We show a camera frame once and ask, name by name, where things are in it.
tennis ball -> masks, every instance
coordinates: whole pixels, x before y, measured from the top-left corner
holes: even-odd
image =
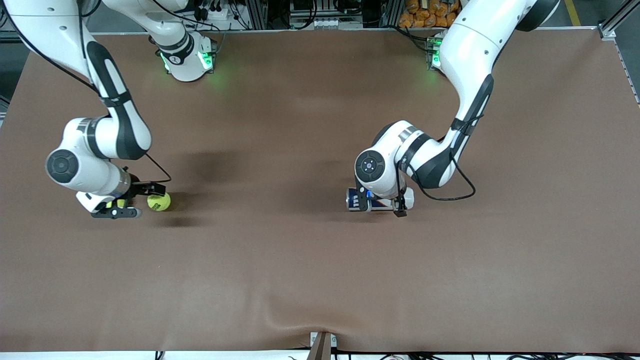
[[[164,211],[167,210],[169,205],[171,205],[171,197],[169,193],[165,193],[164,196],[160,195],[149,195],[147,197],[147,204],[154,211]]]

blue and silver object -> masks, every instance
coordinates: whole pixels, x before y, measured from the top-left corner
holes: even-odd
[[[347,189],[347,210],[360,211],[360,204],[358,200],[358,191],[356,188]],[[407,209],[413,208],[413,189],[407,188],[404,193],[404,203]],[[393,200],[391,199],[377,199],[371,201],[371,211],[393,211]]]

gray floor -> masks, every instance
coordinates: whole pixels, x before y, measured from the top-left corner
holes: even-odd
[[[560,7],[545,26],[571,26],[566,4],[575,4],[579,22],[583,26],[597,25],[599,21],[611,16],[621,0],[561,0]],[[144,30],[131,19],[114,12],[104,5],[88,19],[87,28],[94,33],[137,33]],[[5,26],[0,30],[10,29]],[[616,30],[616,41],[626,63],[629,76],[635,84],[640,84],[640,11],[634,12],[629,19]],[[0,95],[11,99],[24,66],[28,50],[22,44],[0,43]],[[3,112],[0,102],[0,113]]]

yellow stripe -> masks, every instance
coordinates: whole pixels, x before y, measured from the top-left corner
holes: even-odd
[[[564,0],[564,4],[566,5],[567,12],[569,12],[569,19],[571,19],[571,24],[573,24],[573,26],[580,26],[580,18],[578,17],[578,12],[575,11],[573,0]]]

brown table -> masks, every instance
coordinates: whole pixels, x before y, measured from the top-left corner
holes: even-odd
[[[0,130],[0,350],[291,348],[326,330],[343,350],[640,352],[640,111],[596,31],[515,34],[460,162],[477,195],[420,196],[402,219],[344,208],[385,124],[440,136],[458,106],[401,35],[229,35],[194,83],[146,36],[100,41],[173,208],[94,220],[47,178],[65,123],[105,111],[32,55]]]

